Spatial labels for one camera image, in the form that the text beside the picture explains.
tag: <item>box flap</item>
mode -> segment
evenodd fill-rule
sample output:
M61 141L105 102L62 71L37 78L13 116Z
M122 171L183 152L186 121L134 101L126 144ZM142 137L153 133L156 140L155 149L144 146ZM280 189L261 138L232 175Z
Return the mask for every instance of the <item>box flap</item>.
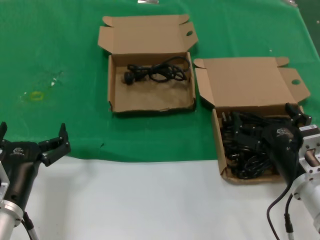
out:
M195 59L202 98L216 108L297 103L310 93L287 57Z
M187 52L198 37L188 15L103 17L98 45L112 54Z
M189 21L189 15L155 15L155 16L104 16L103 22L110 27L143 27L154 25L180 25Z

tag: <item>white surface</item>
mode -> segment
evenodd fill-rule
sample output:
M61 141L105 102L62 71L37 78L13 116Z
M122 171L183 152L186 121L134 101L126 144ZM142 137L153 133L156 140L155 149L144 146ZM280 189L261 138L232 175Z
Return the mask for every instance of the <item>white surface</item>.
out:
M41 240L273 240L266 210L284 184L231 185L217 161L118 163L64 157L40 167L26 207ZM282 240L285 200L271 211ZM320 236L290 206L296 240ZM22 225L12 240L27 240Z

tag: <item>open cardboard box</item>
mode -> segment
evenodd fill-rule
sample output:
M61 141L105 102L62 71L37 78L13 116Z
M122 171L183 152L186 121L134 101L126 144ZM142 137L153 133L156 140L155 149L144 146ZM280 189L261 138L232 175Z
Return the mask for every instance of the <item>open cardboard box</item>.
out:
M286 116L285 104L298 103L310 92L294 68L284 67L287 57L235 57L195 59L195 74L200 96L210 103L212 125L220 175L235 184L275 182L282 178L266 172L263 176L243 180L227 167L220 132L222 113L252 112L262 116Z
M194 109L195 78L188 50L198 37L188 15L103 17L98 45L108 52L108 101L115 113ZM190 62L187 81L157 83L146 77L132 85L124 83L128 64L150 67L174 57ZM186 69L182 59L171 62Z

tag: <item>green tablecloth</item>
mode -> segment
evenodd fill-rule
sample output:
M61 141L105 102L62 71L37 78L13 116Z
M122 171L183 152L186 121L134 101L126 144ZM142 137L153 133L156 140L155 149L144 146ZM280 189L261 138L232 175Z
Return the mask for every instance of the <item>green tablecloth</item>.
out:
M320 124L320 62L299 10L281 0L0 0L0 120L10 141L42 141L66 123L71 156L122 162L216 158L211 111L117 117L107 103L103 16L189 14L192 58L288 56Z

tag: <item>black power cord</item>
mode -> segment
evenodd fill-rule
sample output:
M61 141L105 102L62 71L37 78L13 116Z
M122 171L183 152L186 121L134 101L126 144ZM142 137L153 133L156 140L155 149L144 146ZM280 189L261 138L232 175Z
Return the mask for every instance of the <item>black power cord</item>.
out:
M187 63L186 69L182 69L179 66L170 64L170 62L173 60L178 59ZM190 66L191 64L189 60L184 56L174 56L160 64L156 64L151 67L129 64L127 69L130 71L124 73L124 82L127 85L131 85L134 82L142 80L146 76L149 76L151 80L157 83L165 83L169 80L184 81L188 79L185 73L190 70ZM162 75L164 78L157 79L155 78L155 75Z
M299 165L299 156L296 155L296 164L295 164L295 172L296 172L296 175L297 175L297 170L298 170L298 165ZM276 238L276 240L280 240L275 228L274 228L274 225L272 224L272 221L271 221L271 218L270 218L270 210L274 207L274 205L276 205L278 202L280 202L281 199L283 199L283 197L289 192L292 184L293 184L293 181L291 181L285 188L285 190L283 191L283 193L281 193L281 195L273 201L273 203L270 204L270 206L267 208L266 210L266 218L268 220L268 223L270 225L270 228ZM284 213L284 221L285 221L285 229L286 229L286 232L288 234L292 234L294 232L294 229L293 229L293 226L292 226L292 223L291 223L291 220L290 220L290 215L289 215L289 205L290 205L290 202L291 202L291 199L293 198L293 195L290 194L286 204L285 204L285 213Z
M29 218L28 213L26 211L23 214L23 220L21 220L21 223L24 226L26 232L28 233L30 240L35 240L31 236L31 234L35 235L35 230L34 230L35 226L34 226L33 222L31 221L31 219Z

